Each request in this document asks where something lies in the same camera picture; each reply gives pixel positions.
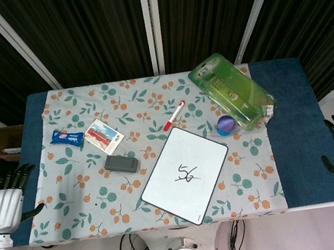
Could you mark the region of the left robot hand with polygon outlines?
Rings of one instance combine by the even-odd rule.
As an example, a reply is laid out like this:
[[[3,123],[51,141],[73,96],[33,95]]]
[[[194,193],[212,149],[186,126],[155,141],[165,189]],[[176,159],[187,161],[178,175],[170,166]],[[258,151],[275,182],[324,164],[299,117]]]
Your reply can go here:
[[[0,178],[0,234],[13,233],[21,222],[38,215],[44,208],[44,204],[39,203],[31,211],[22,210],[23,191],[34,167],[32,164],[24,164]]]

